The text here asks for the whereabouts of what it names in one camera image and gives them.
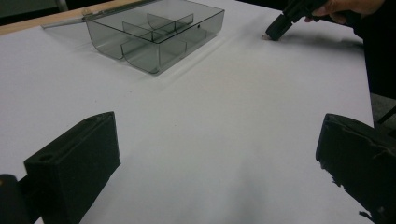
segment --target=wooden edge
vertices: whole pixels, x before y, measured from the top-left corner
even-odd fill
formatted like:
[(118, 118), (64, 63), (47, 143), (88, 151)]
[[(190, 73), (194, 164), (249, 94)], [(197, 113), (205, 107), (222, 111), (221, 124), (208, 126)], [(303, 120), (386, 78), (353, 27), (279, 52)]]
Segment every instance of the wooden edge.
[[(109, 9), (112, 7), (119, 7), (123, 6), (129, 3), (137, 2), (139, 0), (113, 0), (110, 2), (98, 4), (98, 5), (93, 5), (88, 7), (88, 9), (92, 12), (97, 12), (105, 9)], [(56, 21), (64, 21), (72, 18), (77, 18), (82, 16), (82, 8), (75, 9), (75, 10), (70, 10), (62, 13), (57, 13), (45, 17), (40, 17), (36, 19), (32, 19), (29, 21), (20, 21), (20, 22), (15, 22), (11, 23), (8, 25), (0, 26), (0, 35), (6, 35), (9, 33), (33, 28), (42, 24), (47, 24), (47, 23), (53, 23)]]

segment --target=white table surface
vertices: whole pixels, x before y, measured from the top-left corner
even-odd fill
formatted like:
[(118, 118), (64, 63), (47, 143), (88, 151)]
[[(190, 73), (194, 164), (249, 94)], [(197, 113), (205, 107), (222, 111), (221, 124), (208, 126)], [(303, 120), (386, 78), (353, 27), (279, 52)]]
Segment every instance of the white table surface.
[(361, 40), (233, 0), (213, 40), (158, 77), (100, 54), (85, 24), (0, 37), (0, 173), (116, 114), (121, 166), (81, 223), (365, 224), (315, 160), (324, 115), (373, 124)]

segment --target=hand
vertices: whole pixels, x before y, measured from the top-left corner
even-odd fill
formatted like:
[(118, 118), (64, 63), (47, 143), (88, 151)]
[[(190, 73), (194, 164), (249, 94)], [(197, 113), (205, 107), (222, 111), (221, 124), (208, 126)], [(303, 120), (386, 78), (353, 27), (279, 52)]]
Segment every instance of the hand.
[[(323, 6), (314, 10), (312, 15), (317, 17), (330, 15), (335, 22), (345, 24), (347, 19), (337, 12), (351, 10), (365, 17), (377, 12), (384, 2), (385, 0), (328, 0)], [(305, 21), (310, 22), (312, 19), (305, 18)]]

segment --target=black handheld device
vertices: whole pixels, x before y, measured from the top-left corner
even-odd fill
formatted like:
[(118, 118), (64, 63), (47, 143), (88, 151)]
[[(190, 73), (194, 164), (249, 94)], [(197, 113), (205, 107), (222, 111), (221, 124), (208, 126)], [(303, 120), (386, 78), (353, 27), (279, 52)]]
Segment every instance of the black handheld device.
[[(291, 0), (289, 1), (286, 8), (268, 27), (265, 33), (272, 39), (278, 40), (283, 34), (285, 34), (293, 23), (297, 22), (301, 17), (310, 17), (315, 21), (319, 20), (319, 17), (313, 17), (312, 12), (324, 5), (327, 0)], [(356, 21), (361, 18), (359, 13), (353, 11), (342, 11), (340, 12), (346, 17), (346, 24), (353, 25)]]

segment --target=clear plastic organizer box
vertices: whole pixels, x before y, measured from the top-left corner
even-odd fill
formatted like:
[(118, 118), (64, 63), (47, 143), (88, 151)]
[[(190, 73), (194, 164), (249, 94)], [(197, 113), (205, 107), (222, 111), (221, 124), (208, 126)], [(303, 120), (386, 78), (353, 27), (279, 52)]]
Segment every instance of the clear plastic organizer box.
[(93, 14), (86, 23), (97, 50), (158, 75), (212, 39), (223, 18), (220, 8), (157, 0)]

